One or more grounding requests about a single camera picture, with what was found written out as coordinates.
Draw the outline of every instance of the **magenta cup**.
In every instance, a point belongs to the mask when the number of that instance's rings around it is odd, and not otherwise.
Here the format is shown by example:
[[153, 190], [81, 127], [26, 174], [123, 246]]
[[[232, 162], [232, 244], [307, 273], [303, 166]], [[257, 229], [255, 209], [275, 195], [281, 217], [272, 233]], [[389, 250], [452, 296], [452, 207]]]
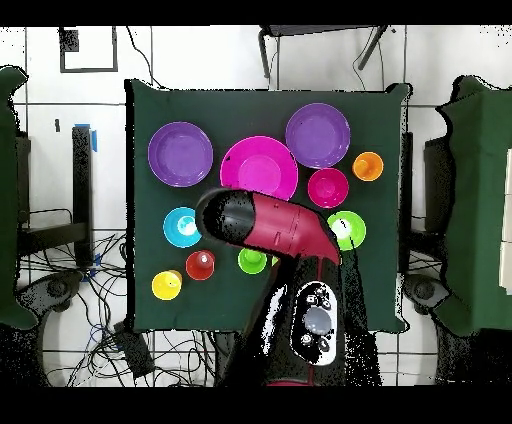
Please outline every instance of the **magenta cup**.
[[309, 198], [321, 208], [335, 208], [345, 200], [347, 194], [347, 177], [337, 169], [319, 169], [309, 179]]
[[288, 148], [265, 136], [245, 138], [232, 146], [220, 166], [223, 187], [241, 188], [288, 200], [299, 181], [297, 162]]

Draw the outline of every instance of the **plate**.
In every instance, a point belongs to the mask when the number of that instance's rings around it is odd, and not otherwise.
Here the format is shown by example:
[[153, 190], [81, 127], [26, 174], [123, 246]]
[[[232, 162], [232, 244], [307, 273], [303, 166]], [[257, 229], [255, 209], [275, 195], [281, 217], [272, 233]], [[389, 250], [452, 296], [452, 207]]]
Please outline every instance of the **plate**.
[[286, 145], [300, 164], [328, 168], [347, 153], [350, 127], [338, 109], [325, 103], [311, 103], [288, 121]]
[[280, 141], [266, 137], [245, 138], [232, 146], [220, 166], [223, 187], [257, 191], [289, 200], [299, 181], [297, 162]]
[[172, 122], [151, 138], [148, 161], [160, 181], [172, 187], [190, 187], [210, 172], [213, 148], [199, 127], [188, 122]]

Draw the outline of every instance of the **green cup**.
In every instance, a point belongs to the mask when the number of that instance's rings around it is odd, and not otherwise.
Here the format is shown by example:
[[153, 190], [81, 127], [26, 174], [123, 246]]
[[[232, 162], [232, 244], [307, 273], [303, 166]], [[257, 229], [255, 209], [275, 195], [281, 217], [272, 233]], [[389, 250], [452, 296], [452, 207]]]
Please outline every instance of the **green cup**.
[[247, 274], [258, 274], [267, 264], [267, 255], [251, 249], [242, 249], [238, 254], [238, 266]]

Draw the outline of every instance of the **floor tile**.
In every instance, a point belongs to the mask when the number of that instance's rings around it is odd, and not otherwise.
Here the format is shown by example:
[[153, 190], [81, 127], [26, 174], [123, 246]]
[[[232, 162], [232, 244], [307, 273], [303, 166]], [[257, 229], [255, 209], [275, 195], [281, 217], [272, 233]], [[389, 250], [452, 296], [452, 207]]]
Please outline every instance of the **floor tile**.
[[[110, 27], [77, 27], [79, 52], [66, 53], [66, 68], [74, 62], [80, 66], [98, 66], [107, 58], [98, 58], [91, 46], [111, 44]], [[151, 58], [150, 27], [130, 27], [135, 46]], [[61, 73], [60, 47], [57, 27], [27, 29], [28, 101], [31, 103], [124, 103], [125, 78], [150, 81], [148, 66], [140, 53], [134, 50], [128, 31], [117, 27], [118, 72]], [[108, 56], [106, 49], [101, 54]]]
[[[73, 368], [77, 367], [84, 358], [80, 352], [43, 352], [43, 368], [48, 381], [54, 387], [64, 387], [68, 384]], [[79, 376], [87, 375], [80, 371]]]
[[[109, 354], [111, 361], [114, 363], [119, 374], [123, 374], [128, 369], [128, 365], [124, 358], [123, 353]], [[79, 352], [44, 352], [43, 363], [45, 372], [48, 375], [50, 384], [54, 387], [64, 387], [68, 385], [70, 376], [73, 373], [74, 367], [77, 367], [78, 372], [76, 378], [72, 380], [73, 387], [121, 387], [121, 382], [115, 376], [115, 369], [111, 365], [112, 362], [105, 358], [98, 357], [95, 363], [98, 366], [97, 373], [91, 374], [85, 366], [87, 361], [86, 356]], [[120, 375], [122, 383], [126, 387], [134, 387], [133, 374], [131, 372]], [[152, 386], [152, 375], [146, 376], [146, 380], [150, 387]], [[148, 387], [146, 380], [140, 377], [136, 380], [136, 387]]]
[[[178, 381], [181, 381], [182, 384], [192, 383], [201, 386], [213, 386], [213, 376], [205, 371], [204, 355], [201, 355], [201, 358], [200, 360], [195, 353], [190, 355], [184, 353], [156, 354], [155, 365], [158, 369], [155, 372], [155, 386], [167, 387], [176, 384]], [[214, 370], [214, 354], [209, 355], [208, 366], [212, 371]]]
[[505, 181], [505, 194], [512, 194], [512, 149], [507, 152], [507, 177]]
[[435, 383], [437, 355], [404, 355], [398, 363], [399, 386], [431, 386]]
[[396, 352], [396, 334], [377, 332], [377, 351], [379, 353]]
[[259, 31], [258, 25], [153, 27], [153, 75], [171, 89], [266, 89]]
[[[99, 253], [103, 256], [106, 242], [99, 244], [99, 241], [113, 234], [115, 233], [94, 233], [94, 244], [98, 246], [95, 249], [95, 253]], [[117, 248], [118, 244], [103, 256], [102, 264], [105, 267], [111, 268], [111, 265], [124, 267], [124, 260], [121, 258]], [[87, 303], [89, 320], [94, 325], [99, 326], [100, 323], [102, 325], [106, 323], [107, 312], [105, 311], [103, 302], [99, 301], [98, 295], [106, 300], [110, 308], [110, 330], [113, 331], [113, 325], [124, 320], [126, 317], [126, 280], [106, 274], [105, 268], [95, 268], [97, 274], [93, 277], [91, 282], [82, 282], [78, 293]], [[119, 275], [119, 273], [115, 271], [109, 272]], [[89, 347], [91, 347], [91, 344], [99, 341], [100, 336], [101, 333], [95, 332], [95, 329], [92, 329], [88, 323], [86, 308], [77, 295], [73, 297], [68, 310], [62, 313], [52, 312], [49, 315], [44, 333], [43, 347], [44, 349], [53, 350], [84, 350], [88, 343]]]
[[16, 119], [18, 129], [20, 131], [27, 131], [27, 110], [25, 105], [14, 105], [14, 112], [16, 114]]
[[[352, 63], [365, 47], [371, 28], [331, 31], [281, 38], [280, 88], [282, 90], [365, 91]], [[404, 26], [392, 25], [382, 35], [384, 87], [403, 82]], [[382, 67], [376, 47], [359, 73], [368, 91], [382, 91]]]
[[502, 240], [512, 243], [512, 194], [505, 195]]
[[[199, 331], [155, 331], [155, 351], [157, 352], [167, 352], [167, 351], [183, 351], [188, 352], [189, 349], [193, 347], [198, 347], [199, 350], [202, 349], [203, 341], [201, 337], [201, 333]], [[199, 346], [196, 346], [194, 343], [194, 336], [199, 343]], [[206, 341], [206, 349], [210, 352], [214, 351], [210, 340], [205, 335]]]
[[[412, 215], [425, 216], [425, 142], [446, 135], [446, 123], [433, 108], [409, 108], [409, 131], [413, 133]], [[421, 222], [412, 220], [413, 229], [421, 229]]]
[[[19, 66], [25, 69], [25, 28], [0, 27], [0, 67]], [[22, 86], [14, 93], [14, 103], [26, 101], [25, 87]]]
[[453, 82], [476, 75], [507, 88], [512, 84], [509, 25], [408, 25], [406, 80], [412, 104], [441, 105]]
[[405, 296], [402, 302], [402, 314], [410, 327], [400, 334], [400, 352], [437, 352], [436, 329], [432, 318], [420, 315], [414, 310], [413, 303]]
[[97, 134], [97, 151], [91, 152], [93, 227], [126, 227], [125, 110], [121, 106], [29, 106], [31, 210], [72, 211], [72, 128], [90, 124]]
[[512, 293], [512, 243], [501, 243], [499, 284]]
[[383, 386], [396, 386], [397, 355], [379, 355], [380, 376]]

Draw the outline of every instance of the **orange cup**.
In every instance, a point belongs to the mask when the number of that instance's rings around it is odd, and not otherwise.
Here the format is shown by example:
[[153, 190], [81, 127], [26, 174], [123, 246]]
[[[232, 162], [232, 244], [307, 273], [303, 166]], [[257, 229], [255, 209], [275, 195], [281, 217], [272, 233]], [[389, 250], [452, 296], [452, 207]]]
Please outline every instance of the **orange cup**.
[[352, 164], [352, 172], [362, 181], [375, 181], [383, 170], [382, 158], [373, 152], [361, 153]]

